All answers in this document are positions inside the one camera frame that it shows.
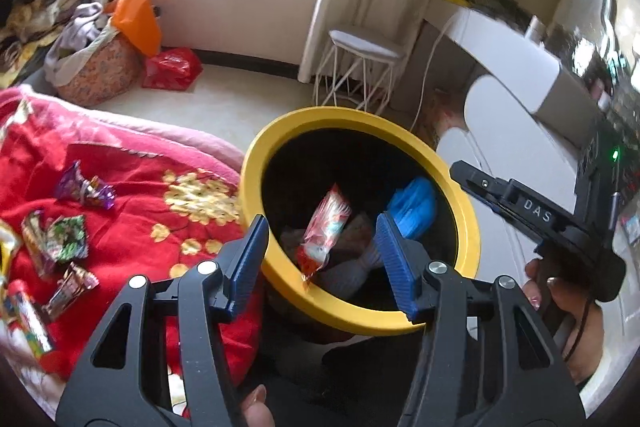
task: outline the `stool seat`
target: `stool seat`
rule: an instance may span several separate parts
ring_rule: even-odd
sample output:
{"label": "stool seat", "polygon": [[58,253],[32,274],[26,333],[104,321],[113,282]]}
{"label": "stool seat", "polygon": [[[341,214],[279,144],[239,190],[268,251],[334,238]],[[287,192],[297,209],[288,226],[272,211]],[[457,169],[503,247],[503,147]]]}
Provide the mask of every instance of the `stool seat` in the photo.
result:
{"label": "stool seat", "polygon": [[336,46],[369,60],[395,64],[404,57],[401,46],[366,28],[339,26],[329,31],[329,36]]}

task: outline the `metal screw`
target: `metal screw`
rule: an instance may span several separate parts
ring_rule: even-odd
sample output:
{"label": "metal screw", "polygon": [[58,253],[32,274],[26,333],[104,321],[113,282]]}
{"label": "metal screw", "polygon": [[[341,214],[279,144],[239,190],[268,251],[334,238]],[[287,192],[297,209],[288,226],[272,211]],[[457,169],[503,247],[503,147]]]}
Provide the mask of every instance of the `metal screw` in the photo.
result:
{"label": "metal screw", "polygon": [[144,275],[134,275],[129,279],[129,286],[132,288],[142,288],[146,284],[146,277]]}
{"label": "metal screw", "polygon": [[429,263],[429,270],[434,273],[444,273],[447,271],[447,265],[441,263],[441,261],[433,261]]}
{"label": "metal screw", "polygon": [[516,287],[516,282],[508,275],[503,275],[498,279],[498,284],[507,290],[511,290]]}
{"label": "metal screw", "polygon": [[215,261],[202,261],[198,264],[198,272],[202,275],[209,275],[218,269],[218,264]]}

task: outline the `orange bag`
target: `orange bag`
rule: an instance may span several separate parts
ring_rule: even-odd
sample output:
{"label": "orange bag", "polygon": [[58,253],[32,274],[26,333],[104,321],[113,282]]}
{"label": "orange bag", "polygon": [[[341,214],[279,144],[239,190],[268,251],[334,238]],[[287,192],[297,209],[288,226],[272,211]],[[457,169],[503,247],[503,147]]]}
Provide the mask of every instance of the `orange bag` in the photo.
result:
{"label": "orange bag", "polygon": [[162,33],[151,0],[118,0],[111,25],[146,57],[153,57],[160,51]]}

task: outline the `white cable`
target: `white cable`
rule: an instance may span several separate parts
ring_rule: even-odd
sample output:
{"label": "white cable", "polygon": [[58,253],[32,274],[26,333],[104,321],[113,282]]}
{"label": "white cable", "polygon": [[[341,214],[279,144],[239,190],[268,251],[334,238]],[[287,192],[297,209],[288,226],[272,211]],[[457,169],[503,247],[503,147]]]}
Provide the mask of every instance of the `white cable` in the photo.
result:
{"label": "white cable", "polygon": [[433,60],[433,55],[436,52],[436,48],[438,47],[438,44],[440,44],[440,41],[442,40],[444,34],[447,32],[447,30],[449,29],[449,26],[451,26],[451,23],[456,18],[458,13],[459,12],[456,12],[451,17],[449,17],[449,20],[444,23],[444,26],[442,27],[440,34],[438,35],[438,37],[435,39],[435,42],[433,43],[433,47],[431,48],[431,53],[429,54],[429,60],[427,60],[427,67],[424,68],[424,75],[422,76],[422,89],[420,90],[420,103],[418,104],[418,110],[415,112],[414,123],[411,124],[411,128],[409,129],[409,132],[414,131],[415,124],[417,123],[418,118],[420,118],[420,111],[422,110],[422,102],[424,101],[424,86],[427,82],[427,73],[429,73],[429,68],[431,67],[431,61]]}

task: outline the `black cable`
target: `black cable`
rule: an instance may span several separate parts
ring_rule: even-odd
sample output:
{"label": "black cable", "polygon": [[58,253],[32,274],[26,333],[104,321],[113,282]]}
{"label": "black cable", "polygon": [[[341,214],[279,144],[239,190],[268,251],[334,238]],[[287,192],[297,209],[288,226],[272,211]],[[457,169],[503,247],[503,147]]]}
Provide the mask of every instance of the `black cable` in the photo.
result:
{"label": "black cable", "polygon": [[580,339],[582,338],[582,334],[584,333],[584,329],[587,326],[587,318],[589,317],[589,310],[591,309],[591,305],[595,302],[595,299],[591,294],[587,299],[587,302],[584,304],[584,311],[582,312],[582,320],[580,321],[580,329],[578,329],[578,334],[575,336],[574,345],[571,346],[571,349],[567,353],[566,357],[564,357],[564,363],[569,362],[569,359],[575,353],[575,349],[578,347],[578,343],[580,343]]}

